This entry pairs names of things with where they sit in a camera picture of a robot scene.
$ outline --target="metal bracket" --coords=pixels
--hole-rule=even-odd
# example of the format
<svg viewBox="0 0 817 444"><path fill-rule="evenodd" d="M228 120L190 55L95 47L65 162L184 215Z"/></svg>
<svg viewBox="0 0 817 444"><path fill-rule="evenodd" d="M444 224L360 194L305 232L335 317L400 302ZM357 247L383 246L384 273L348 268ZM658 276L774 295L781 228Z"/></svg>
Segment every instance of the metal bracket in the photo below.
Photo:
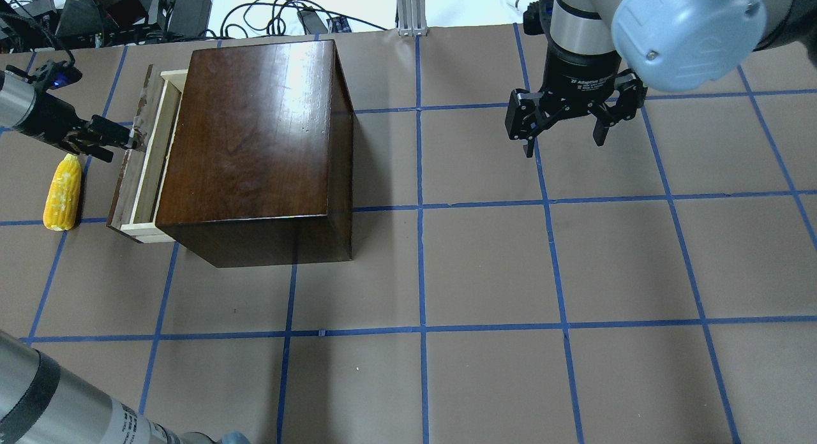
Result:
<svg viewBox="0 0 817 444"><path fill-rule="evenodd" d="M426 35L426 0L397 0L397 32L402 36Z"/></svg>

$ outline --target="wooden box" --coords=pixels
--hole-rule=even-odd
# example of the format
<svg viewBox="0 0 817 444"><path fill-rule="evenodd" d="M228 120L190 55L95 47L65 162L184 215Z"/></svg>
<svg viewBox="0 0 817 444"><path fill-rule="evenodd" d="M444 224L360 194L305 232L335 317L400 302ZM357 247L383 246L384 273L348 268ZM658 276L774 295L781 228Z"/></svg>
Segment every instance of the wooden box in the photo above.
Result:
<svg viewBox="0 0 817 444"><path fill-rule="evenodd" d="M183 89L155 228L216 267L349 260L353 112L334 42L199 50Z"/></svg>

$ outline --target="corn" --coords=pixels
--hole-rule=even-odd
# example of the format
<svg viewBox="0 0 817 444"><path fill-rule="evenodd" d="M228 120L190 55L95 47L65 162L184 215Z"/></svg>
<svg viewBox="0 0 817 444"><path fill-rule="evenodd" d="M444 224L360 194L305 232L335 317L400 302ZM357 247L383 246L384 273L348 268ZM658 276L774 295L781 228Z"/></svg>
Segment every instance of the corn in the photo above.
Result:
<svg viewBox="0 0 817 444"><path fill-rule="evenodd" d="M79 159L67 154L56 167L54 179L43 211L43 224L52 231L67 231L73 228L79 204L79 184L82 182L82 168Z"/></svg>

